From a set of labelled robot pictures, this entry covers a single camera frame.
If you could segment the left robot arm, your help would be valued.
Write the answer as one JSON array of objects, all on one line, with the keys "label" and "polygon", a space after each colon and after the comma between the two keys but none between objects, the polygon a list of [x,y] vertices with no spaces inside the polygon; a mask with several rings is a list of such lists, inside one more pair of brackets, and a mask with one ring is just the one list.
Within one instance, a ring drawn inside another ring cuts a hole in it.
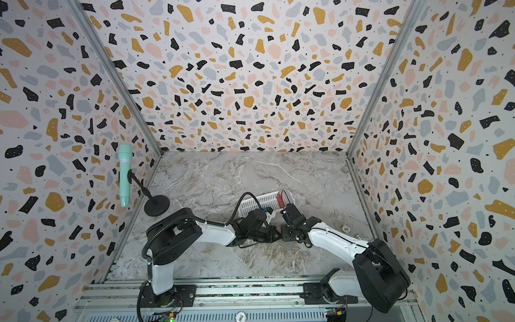
[{"label": "left robot arm", "polygon": [[254,244],[273,244],[282,239],[275,225],[267,221],[268,212],[254,209],[247,217],[228,224],[209,221],[183,208],[154,224],[147,230],[147,242],[141,256],[147,262],[150,300],[174,290],[174,262],[195,243],[213,243],[225,247],[243,248],[247,241]]}]

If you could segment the stack of red cards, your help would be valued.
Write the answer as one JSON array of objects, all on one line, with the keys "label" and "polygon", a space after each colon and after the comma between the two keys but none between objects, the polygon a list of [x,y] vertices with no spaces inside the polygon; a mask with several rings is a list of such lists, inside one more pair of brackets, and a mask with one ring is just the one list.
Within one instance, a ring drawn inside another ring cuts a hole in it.
[{"label": "stack of red cards", "polygon": [[276,196],[276,200],[279,204],[280,209],[284,209],[286,206],[293,203],[292,199],[290,198],[290,196],[286,190],[279,191]]}]

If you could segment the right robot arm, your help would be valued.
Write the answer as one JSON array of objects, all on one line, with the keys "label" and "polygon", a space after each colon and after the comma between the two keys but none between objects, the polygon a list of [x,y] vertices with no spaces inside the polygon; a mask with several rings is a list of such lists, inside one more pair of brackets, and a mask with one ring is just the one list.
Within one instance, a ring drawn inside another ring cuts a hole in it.
[{"label": "right robot arm", "polygon": [[388,313],[407,298],[410,278],[385,242],[350,237],[316,217],[305,217],[293,204],[280,213],[285,221],[281,227],[284,241],[324,249],[354,269],[351,277],[339,268],[332,269],[317,283],[315,294],[304,297],[306,300],[336,305],[344,298],[361,297],[373,309]]}]

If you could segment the white plastic mesh basket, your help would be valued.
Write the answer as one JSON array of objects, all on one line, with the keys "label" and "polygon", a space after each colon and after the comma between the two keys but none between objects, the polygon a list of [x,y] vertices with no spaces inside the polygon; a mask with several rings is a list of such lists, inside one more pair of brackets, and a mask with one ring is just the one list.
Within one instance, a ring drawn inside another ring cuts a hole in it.
[{"label": "white plastic mesh basket", "polygon": [[[292,193],[286,189],[288,192],[290,198],[292,199],[293,203],[295,204],[295,198],[293,197]],[[274,191],[271,193],[266,193],[263,195],[257,196],[257,201],[261,205],[262,208],[264,207],[271,207],[275,211],[280,211],[279,204],[276,200],[276,196],[279,191]],[[240,206],[237,209],[236,217],[246,217],[250,211],[253,211],[254,209],[258,208],[258,204],[256,203],[256,200],[253,197],[245,196],[243,201],[240,203]]]}]

